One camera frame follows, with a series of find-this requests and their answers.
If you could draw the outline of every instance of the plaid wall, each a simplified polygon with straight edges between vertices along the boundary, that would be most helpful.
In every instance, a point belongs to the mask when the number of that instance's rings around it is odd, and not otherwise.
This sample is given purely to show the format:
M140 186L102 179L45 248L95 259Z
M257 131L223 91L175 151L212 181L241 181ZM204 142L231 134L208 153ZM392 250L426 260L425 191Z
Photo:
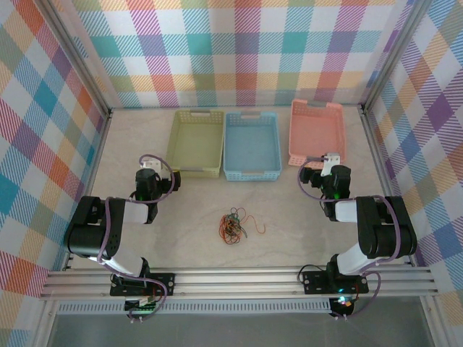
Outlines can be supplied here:
M125 108L357 104L413 2L54 1L109 103Z
M463 1L434 0L371 121L463 346Z
M33 0L0 0L0 346L23 346L103 117Z

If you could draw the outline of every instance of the tangled rubber bands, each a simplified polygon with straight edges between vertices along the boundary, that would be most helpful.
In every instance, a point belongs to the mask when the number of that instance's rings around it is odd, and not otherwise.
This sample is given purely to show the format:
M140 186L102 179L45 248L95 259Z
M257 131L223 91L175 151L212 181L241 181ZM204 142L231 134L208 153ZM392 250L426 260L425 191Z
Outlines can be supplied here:
M243 210L245 215L240 218L239 211ZM242 207L230 209L230 214L224 215L220 221L220 227L218 228L218 234L225 241L226 244L237 244L244 235L247 239L247 232L242 227L242 224L245 224L249 218L254 220L255 230L259 234L264 234L266 232L266 225L263 225L263 231L260 231L258 224L255 221L253 215L247 215L246 210Z

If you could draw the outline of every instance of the pink plastic basket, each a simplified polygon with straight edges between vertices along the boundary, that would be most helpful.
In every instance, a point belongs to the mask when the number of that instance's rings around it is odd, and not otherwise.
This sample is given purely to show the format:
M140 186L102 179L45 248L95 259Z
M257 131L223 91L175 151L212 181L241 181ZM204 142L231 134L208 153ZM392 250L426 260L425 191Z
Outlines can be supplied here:
M342 106L327 103L326 107L312 107L306 100L294 99L291 106L289 130L289 165L301 166L307 156L320 157L328 152L346 158L346 137ZM322 168L322 163L310 163L311 168Z

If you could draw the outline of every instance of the floor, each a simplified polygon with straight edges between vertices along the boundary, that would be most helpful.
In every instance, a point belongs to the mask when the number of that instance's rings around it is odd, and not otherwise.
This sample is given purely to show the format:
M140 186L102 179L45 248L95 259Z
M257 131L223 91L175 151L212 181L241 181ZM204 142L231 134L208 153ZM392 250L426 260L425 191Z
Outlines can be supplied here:
M182 180L182 187L159 204L150 225L128 225L122 246L146 258L151 267L244 267L323 265L336 253L357 242L357 227L330 222L299 190L297 167L288 166L290 107L221 108L227 111L275 111L283 172L275 182L228 182L218 179ZM103 150L92 195L128 197L135 190L138 158L145 153L166 154L175 110L115 111ZM370 148L357 108L344 108L347 159L352 169L352 196L381 194ZM313 194L320 191L306 187ZM248 238L228 245L218 234L222 215L231 207L244 207L255 216L245 224ZM74 259L73 268L94 267L90 260Z

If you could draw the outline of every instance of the green baskets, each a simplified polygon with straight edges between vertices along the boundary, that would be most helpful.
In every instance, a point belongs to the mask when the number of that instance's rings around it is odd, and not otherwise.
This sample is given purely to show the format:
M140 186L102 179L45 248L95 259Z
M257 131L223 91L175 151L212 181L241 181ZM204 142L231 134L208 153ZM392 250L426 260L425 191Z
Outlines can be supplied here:
M166 161L182 177L217 178L224 147L224 112L175 112Z

